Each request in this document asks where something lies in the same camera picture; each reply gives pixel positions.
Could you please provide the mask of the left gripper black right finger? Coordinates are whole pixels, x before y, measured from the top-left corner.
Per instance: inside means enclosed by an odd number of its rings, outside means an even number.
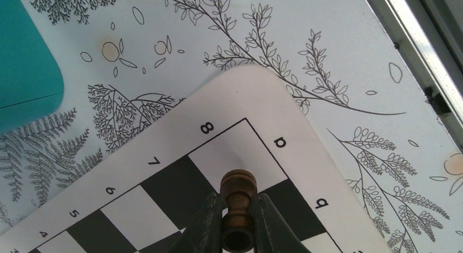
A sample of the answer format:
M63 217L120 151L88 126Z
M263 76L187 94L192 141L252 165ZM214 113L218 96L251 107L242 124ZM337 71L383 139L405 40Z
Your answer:
M255 252L309 252L268 195L261 193L254 196L252 215Z

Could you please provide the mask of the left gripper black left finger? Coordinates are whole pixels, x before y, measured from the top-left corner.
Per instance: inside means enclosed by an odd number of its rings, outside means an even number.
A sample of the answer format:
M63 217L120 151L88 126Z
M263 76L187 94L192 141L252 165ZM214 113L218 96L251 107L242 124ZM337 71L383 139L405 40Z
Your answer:
M223 199L218 193L209 194L193 222L169 249L170 253L222 252Z

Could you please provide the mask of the dark chess rook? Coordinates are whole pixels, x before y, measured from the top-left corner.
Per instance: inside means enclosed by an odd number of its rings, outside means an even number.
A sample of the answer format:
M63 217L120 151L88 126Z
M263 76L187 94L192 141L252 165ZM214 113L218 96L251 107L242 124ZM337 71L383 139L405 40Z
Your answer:
M257 181L244 169L227 172L220 194L228 212L222 218L222 248L227 252L248 252L254 248L254 220L250 208L257 194Z

